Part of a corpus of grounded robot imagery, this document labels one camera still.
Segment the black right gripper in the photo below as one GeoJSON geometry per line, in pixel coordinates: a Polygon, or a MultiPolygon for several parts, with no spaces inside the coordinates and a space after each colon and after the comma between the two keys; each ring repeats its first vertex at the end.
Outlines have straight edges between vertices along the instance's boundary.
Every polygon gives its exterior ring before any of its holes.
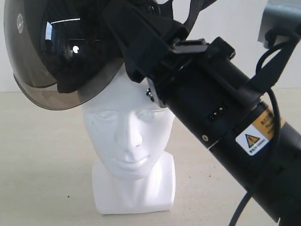
{"type": "Polygon", "coordinates": [[[180,74],[198,58],[231,60],[236,52],[222,38],[187,40],[188,29],[174,20],[173,1],[109,0],[103,19],[121,50],[131,81],[149,84],[147,95],[161,108],[180,74]]]}

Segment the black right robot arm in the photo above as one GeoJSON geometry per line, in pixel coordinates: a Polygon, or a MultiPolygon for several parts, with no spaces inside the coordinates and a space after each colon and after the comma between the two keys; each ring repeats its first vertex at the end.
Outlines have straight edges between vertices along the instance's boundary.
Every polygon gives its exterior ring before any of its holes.
{"type": "Polygon", "coordinates": [[[102,16],[134,82],[169,108],[246,190],[230,225],[254,199],[280,226],[301,223],[301,136],[280,116],[272,87],[301,40],[301,3],[270,0],[259,41],[266,52],[255,75],[233,63],[234,48],[217,37],[187,40],[211,0],[193,0],[179,23],[151,0],[109,0],[102,16]]]}

